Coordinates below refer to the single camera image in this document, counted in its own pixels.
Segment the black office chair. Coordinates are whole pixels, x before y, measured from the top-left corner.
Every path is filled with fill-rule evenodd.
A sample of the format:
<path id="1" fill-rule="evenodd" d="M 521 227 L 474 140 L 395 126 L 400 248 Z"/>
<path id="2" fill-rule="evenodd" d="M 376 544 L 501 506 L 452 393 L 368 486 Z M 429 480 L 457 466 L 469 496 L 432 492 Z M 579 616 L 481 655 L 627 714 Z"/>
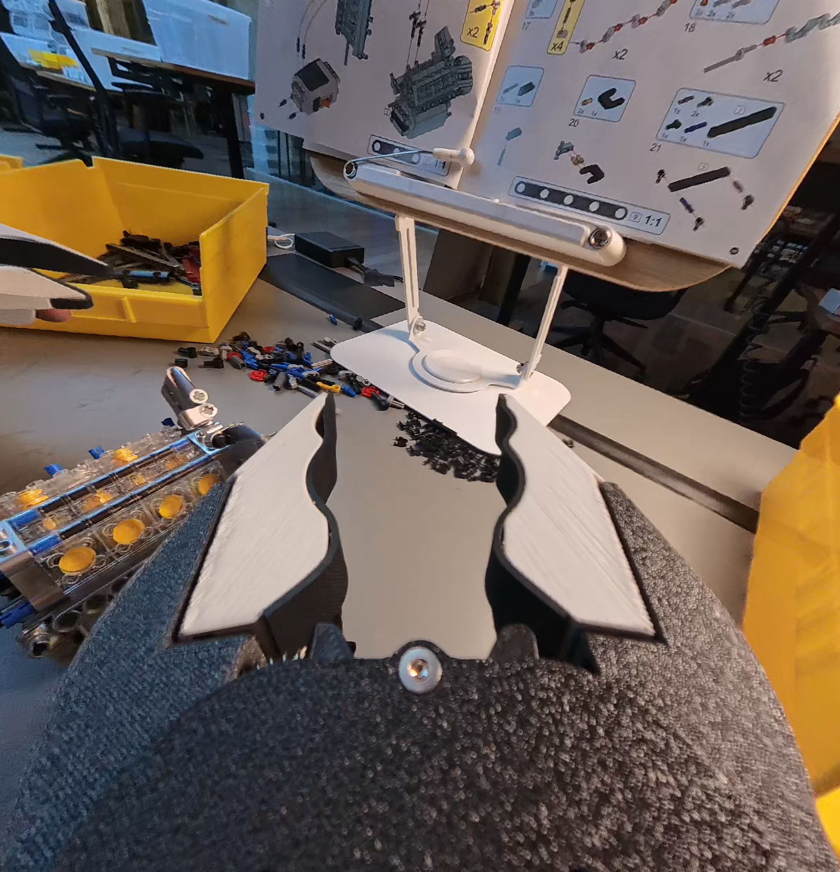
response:
<path id="1" fill-rule="evenodd" d="M 589 314 L 588 326 L 579 328 L 553 324 L 546 343 L 561 350 L 579 348 L 579 354 L 597 365 L 605 365 L 605 354 L 618 357 L 634 367 L 637 377 L 643 380 L 646 365 L 634 357 L 606 333 L 610 323 L 620 323 L 645 330 L 649 322 L 664 319 L 676 309 L 687 288 L 670 291 L 642 291 L 570 272 L 565 280 L 564 300 L 560 308 L 577 309 Z"/>

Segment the pile of black pins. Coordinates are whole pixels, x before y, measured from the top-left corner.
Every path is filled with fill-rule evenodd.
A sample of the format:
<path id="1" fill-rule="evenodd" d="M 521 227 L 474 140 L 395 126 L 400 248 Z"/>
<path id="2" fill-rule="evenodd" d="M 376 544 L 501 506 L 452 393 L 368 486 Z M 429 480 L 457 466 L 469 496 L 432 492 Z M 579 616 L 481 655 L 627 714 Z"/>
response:
<path id="1" fill-rule="evenodd" d="M 493 484 L 500 469 L 500 456 L 484 452 L 464 441 L 436 421 L 407 411 L 396 422 L 393 445 L 430 471 L 451 475 L 458 481 Z"/>

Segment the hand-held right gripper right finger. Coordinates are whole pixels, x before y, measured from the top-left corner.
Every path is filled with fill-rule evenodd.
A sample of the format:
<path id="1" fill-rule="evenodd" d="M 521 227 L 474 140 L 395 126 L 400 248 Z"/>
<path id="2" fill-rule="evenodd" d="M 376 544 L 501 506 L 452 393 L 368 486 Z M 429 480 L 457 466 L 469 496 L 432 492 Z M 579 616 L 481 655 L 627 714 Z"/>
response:
<path id="1" fill-rule="evenodd" d="M 484 593 L 497 638 L 544 659 L 595 663 L 590 637 L 659 643 L 661 626 L 602 480 L 511 396 L 495 410 L 504 501 Z"/>

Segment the background desk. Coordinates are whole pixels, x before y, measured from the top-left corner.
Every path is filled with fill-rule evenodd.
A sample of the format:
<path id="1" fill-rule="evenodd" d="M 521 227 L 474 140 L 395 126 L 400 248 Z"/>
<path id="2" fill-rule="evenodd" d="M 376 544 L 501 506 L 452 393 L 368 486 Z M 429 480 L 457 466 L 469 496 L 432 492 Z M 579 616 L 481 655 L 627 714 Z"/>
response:
<path id="1" fill-rule="evenodd" d="M 55 159 L 184 168 L 201 129 L 243 179 L 252 35 L 234 2 L 0 2 L 0 88 Z"/>

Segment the pile of coloured brick parts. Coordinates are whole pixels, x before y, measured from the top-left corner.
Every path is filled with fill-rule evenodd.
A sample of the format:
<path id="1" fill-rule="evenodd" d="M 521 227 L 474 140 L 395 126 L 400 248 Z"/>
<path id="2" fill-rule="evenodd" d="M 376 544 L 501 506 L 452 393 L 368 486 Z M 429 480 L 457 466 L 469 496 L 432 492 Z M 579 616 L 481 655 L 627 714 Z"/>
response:
<path id="1" fill-rule="evenodd" d="M 310 345 L 291 337 L 263 344 L 247 332 L 241 332 L 217 345 L 181 346 L 173 362 L 185 373 L 194 365 L 215 370 L 231 367 L 272 391 L 295 390 L 307 396 L 329 393 L 349 398 L 362 397 L 382 411 L 407 408 L 404 401 L 367 377 L 338 364 L 332 355 L 335 345 L 329 337 Z"/>

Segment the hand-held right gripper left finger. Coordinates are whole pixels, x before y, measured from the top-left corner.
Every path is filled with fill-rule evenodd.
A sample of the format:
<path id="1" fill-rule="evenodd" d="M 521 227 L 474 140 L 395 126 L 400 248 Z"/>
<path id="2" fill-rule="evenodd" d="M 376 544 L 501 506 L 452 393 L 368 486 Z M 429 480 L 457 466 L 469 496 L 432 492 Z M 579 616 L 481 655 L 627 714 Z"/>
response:
<path id="1" fill-rule="evenodd" d="M 337 482 L 336 402 L 313 399 L 230 478 L 178 639 L 253 635 L 270 659 L 341 627 L 349 575 L 327 506 Z"/>

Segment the toy brick engine model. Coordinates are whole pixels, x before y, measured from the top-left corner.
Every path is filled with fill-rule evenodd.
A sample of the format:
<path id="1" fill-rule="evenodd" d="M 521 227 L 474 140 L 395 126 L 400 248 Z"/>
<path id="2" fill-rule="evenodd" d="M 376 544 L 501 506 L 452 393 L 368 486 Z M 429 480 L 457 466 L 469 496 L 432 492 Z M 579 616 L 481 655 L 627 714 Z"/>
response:
<path id="1" fill-rule="evenodd" d="M 158 431 L 0 496 L 0 631 L 34 659 L 82 635 L 132 574 L 267 438 L 224 426 L 185 369 L 166 371 Z"/>

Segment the large yellow plastic bin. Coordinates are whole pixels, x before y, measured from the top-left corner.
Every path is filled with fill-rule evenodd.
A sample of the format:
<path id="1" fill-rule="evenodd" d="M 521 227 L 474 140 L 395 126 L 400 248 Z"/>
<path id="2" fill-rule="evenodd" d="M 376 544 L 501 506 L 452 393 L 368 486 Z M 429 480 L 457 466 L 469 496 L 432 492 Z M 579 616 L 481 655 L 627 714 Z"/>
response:
<path id="1" fill-rule="evenodd" d="M 100 256 L 123 233 L 197 242 L 201 294 L 81 285 L 93 306 L 28 330 L 212 343 L 267 261 L 267 183 L 95 157 L 0 170 L 0 223 Z"/>

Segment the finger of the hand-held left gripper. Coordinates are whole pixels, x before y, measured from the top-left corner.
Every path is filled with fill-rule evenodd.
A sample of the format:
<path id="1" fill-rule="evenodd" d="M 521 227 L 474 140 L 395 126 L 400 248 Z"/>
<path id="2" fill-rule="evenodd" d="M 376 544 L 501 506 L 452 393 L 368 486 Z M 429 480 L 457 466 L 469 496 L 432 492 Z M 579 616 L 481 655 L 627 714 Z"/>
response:
<path id="1" fill-rule="evenodd" d="M 92 308 L 82 289 L 27 268 L 0 268 L 0 312 L 83 311 Z"/>
<path id="2" fill-rule="evenodd" d="M 109 265 L 73 248 L 0 223 L 0 266 L 108 275 Z"/>

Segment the black power adapter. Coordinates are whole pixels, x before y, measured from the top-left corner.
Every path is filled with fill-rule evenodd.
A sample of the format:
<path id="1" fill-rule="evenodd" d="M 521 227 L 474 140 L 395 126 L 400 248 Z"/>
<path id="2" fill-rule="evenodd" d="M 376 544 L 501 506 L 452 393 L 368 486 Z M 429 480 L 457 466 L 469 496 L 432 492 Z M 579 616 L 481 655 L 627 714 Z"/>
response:
<path id="1" fill-rule="evenodd" d="M 364 248 L 328 231 L 296 233 L 294 250 L 327 268 L 364 267 Z"/>

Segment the building instruction booklet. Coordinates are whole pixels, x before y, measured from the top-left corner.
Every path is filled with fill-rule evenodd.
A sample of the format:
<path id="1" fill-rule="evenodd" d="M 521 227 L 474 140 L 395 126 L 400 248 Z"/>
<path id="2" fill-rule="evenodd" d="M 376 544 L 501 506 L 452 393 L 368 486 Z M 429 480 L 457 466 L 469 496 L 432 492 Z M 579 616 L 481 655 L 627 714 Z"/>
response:
<path id="1" fill-rule="evenodd" d="M 840 1 L 260 2 L 261 120 L 391 211 L 740 266 L 840 120 Z"/>

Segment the grey desk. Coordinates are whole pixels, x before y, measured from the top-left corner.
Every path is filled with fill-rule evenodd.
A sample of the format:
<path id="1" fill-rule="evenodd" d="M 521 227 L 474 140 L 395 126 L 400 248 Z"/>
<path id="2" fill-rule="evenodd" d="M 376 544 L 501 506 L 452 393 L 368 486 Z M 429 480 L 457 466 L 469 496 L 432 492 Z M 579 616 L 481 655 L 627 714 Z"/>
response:
<path id="1" fill-rule="evenodd" d="M 153 431 L 171 343 L 0 330 L 0 494 L 89 448 Z M 794 449 L 557 349 L 541 370 L 567 386 L 568 420 L 750 509 Z M 502 500 L 494 485 L 431 472 L 393 447 L 395 411 L 339 403 L 339 478 L 332 506 L 346 536 L 349 638 L 382 656 L 410 638 L 477 656 L 492 643 L 482 572 Z M 731 616 L 743 612 L 752 533 L 727 516 L 582 444 L 576 452 L 621 486 L 698 572 Z M 0 631 L 0 845 L 45 706 L 64 670 L 32 660 Z"/>

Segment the heap of dark brick beams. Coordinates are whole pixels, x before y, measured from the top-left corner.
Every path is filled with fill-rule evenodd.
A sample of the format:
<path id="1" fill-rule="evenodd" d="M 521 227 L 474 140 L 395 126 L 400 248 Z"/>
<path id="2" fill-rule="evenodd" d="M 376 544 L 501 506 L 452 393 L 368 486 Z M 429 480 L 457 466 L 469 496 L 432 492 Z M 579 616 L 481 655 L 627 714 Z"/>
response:
<path id="1" fill-rule="evenodd" d="M 108 243 L 98 260 L 124 289 L 152 286 L 155 290 L 201 297 L 199 240 L 172 243 L 147 234 L 123 231 L 117 243 Z"/>

